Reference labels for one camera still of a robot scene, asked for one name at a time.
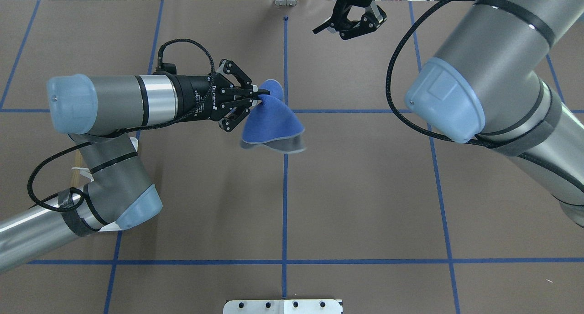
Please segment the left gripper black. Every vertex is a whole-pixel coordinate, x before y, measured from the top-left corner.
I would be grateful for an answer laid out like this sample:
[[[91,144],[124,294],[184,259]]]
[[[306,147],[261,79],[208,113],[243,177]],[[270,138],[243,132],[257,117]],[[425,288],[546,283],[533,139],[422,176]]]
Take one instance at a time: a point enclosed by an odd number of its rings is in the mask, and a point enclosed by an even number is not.
[[[251,78],[233,61],[223,59],[217,71],[206,75],[171,75],[177,92],[177,118],[184,122],[211,120],[225,132],[232,132],[259,106],[260,95]]]

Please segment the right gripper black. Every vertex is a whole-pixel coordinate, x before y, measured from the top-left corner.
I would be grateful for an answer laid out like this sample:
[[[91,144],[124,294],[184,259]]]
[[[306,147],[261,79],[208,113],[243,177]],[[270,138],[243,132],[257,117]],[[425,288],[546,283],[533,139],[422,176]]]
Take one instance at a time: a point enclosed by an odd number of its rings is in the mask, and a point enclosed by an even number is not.
[[[354,7],[363,8],[365,12],[359,20],[351,21],[348,15]],[[387,14],[375,0],[336,0],[331,17],[313,29],[313,34],[338,32],[342,40],[349,40],[377,31],[386,20]]]

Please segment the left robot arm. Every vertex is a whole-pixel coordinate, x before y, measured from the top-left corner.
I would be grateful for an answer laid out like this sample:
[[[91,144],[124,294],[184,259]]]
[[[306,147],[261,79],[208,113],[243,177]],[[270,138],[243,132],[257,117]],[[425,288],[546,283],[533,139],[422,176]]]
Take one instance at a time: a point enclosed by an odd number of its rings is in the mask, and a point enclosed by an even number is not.
[[[122,230],[162,209],[129,133],[134,128],[212,120],[233,131],[269,92],[230,60],[205,75],[179,75],[158,62],[152,75],[54,77],[47,85],[55,129],[67,134],[92,181],[34,198],[27,211],[1,222],[1,272],[12,270],[116,223]]]

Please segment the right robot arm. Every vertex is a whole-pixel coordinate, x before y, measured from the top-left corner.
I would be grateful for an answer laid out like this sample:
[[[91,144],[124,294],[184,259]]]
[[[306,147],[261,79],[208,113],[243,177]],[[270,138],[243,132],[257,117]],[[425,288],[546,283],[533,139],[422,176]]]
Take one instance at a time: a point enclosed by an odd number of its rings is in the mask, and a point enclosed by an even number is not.
[[[407,40],[452,1],[436,2],[394,50],[386,71],[388,105],[419,133],[507,156],[582,226],[583,124],[534,68],[582,16],[583,0],[475,0],[404,97],[435,133],[398,112],[391,78]]]

